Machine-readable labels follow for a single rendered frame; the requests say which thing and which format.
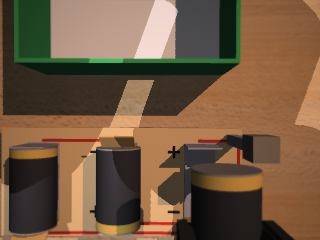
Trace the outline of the black and orange battery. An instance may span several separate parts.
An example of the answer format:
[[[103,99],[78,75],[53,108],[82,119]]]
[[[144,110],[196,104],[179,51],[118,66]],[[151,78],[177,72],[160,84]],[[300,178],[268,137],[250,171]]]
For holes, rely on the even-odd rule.
[[[96,231],[127,235],[141,227],[141,147],[96,147]]]
[[[35,235],[58,222],[58,146],[9,149],[9,232]]]
[[[230,163],[191,167],[196,240],[262,240],[263,170]]]

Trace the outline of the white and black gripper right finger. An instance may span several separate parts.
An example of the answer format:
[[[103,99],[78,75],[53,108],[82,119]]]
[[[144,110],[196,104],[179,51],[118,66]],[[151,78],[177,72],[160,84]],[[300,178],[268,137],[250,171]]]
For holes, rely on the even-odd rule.
[[[294,240],[273,220],[262,220],[262,240]]]

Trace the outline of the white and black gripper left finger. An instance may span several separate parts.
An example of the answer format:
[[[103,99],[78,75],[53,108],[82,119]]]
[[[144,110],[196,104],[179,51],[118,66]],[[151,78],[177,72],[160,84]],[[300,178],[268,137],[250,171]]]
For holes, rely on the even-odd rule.
[[[177,240],[196,240],[191,222],[177,219]]]

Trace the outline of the green open-top box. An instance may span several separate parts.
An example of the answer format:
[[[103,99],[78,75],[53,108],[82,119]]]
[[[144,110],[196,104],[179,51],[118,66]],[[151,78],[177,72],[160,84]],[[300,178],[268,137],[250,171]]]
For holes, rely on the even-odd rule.
[[[46,75],[222,76],[241,0],[14,0],[14,63]]]

